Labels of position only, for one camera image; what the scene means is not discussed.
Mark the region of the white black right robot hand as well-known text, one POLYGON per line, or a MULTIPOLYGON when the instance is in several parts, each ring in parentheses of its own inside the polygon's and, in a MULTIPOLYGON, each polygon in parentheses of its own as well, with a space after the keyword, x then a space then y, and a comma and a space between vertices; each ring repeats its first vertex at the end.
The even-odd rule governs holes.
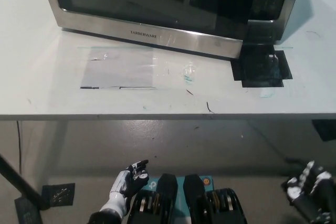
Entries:
POLYGON ((290 203, 307 198, 328 208, 335 205, 333 177, 315 161, 309 161, 299 175, 284 182, 283 188, 290 203))

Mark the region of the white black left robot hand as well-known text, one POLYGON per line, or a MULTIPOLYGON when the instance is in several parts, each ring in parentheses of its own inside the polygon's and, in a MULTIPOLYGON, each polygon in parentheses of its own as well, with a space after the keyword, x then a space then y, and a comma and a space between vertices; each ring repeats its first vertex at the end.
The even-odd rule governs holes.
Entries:
POLYGON ((133 197, 148 184, 149 175, 146 170, 148 160, 142 160, 122 170, 114 181, 110 194, 120 193, 125 199, 133 197))

